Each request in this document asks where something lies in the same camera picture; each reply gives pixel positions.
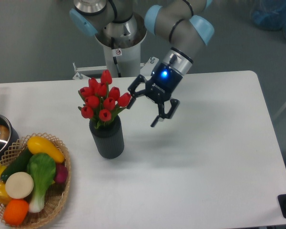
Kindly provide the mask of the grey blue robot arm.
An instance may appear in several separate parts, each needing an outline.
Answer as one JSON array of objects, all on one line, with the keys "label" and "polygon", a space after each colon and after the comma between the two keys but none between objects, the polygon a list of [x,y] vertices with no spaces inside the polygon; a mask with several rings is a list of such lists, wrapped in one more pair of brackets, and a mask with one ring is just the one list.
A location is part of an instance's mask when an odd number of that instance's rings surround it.
[{"label": "grey blue robot arm", "polygon": [[175,0],[165,7],[153,5],[145,15],[146,29],[171,45],[163,60],[151,71],[149,80],[140,74],[128,87],[131,95],[128,108],[141,96],[157,104],[158,115],[151,127],[172,118],[180,103],[172,98],[172,93],[192,67],[197,53],[214,34],[213,25],[198,16],[210,4],[210,0]]}]

